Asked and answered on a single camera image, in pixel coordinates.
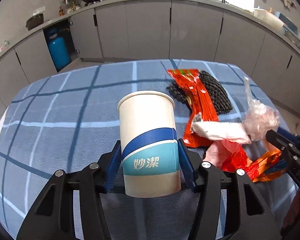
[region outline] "blue gas cylinder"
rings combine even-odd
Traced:
[[[65,40],[62,37],[57,36],[56,29],[52,29],[49,32],[50,43],[48,44],[48,49],[52,57],[52,61],[59,72],[66,65],[71,62]]]

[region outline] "wall socket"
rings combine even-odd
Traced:
[[[42,13],[42,12],[44,12],[45,10],[46,10],[46,7],[45,7],[45,6],[42,6],[42,7],[38,8],[38,9],[36,9],[36,10],[34,11],[33,15],[36,15],[36,14],[38,14],[38,13]]]

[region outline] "lid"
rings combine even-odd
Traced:
[[[172,106],[174,108],[174,101],[171,97],[169,97],[167,94],[165,93],[162,93],[162,92],[158,92],[158,91],[153,91],[153,90],[145,90],[145,91],[136,91],[136,92],[133,92],[133,93],[130,93],[128,95],[126,95],[125,97],[123,97],[119,103],[118,103],[118,111],[119,111],[119,108],[121,106],[121,104],[127,100],[128,98],[131,98],[131,97],[134,97],[134,96],[137,96],[137,95],[158,95],[158,96],[162,96],[164,98],[167,98],[171,103],[172,103]]]
[[[30,18],[27,20],[27,23],[28,23],[29,21],[31,21],[31,20],[33,20],[33,19],[37,18],[37,17],[42,17],[42,16],[43,16],[43,14],[42,14],[42,13],[39,13],[39,14],[33,15],[32,17],[30,17]]]

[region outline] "metal screw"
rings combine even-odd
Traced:
[[[56,171],[56,173],[54,175],[56,175],[57,177],[61,177],[63,175],[63,171],[58,170],[58,171]]]
[[[98,163],[91,163],[89,167],[90,167],[90,169],[95,170],[95,169],[99,168],[99,164]]]
[[[208,163],[208,162],[203,162],[201,165],[202,165],[202,167],[204,167],[206,169],[211,167],[211,163]]]
[[[237,174],[243,176],[245,174],[243,169],[237,169]]]

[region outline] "bottle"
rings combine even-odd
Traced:
[[[63,10],[62,6],[60,5],[59,15],[65,15],[65,11]]]
[[[72,10],[73,11],[75,11],[75,7],[77,6],[77,3],[74,1],[73,3],[72,3]]]

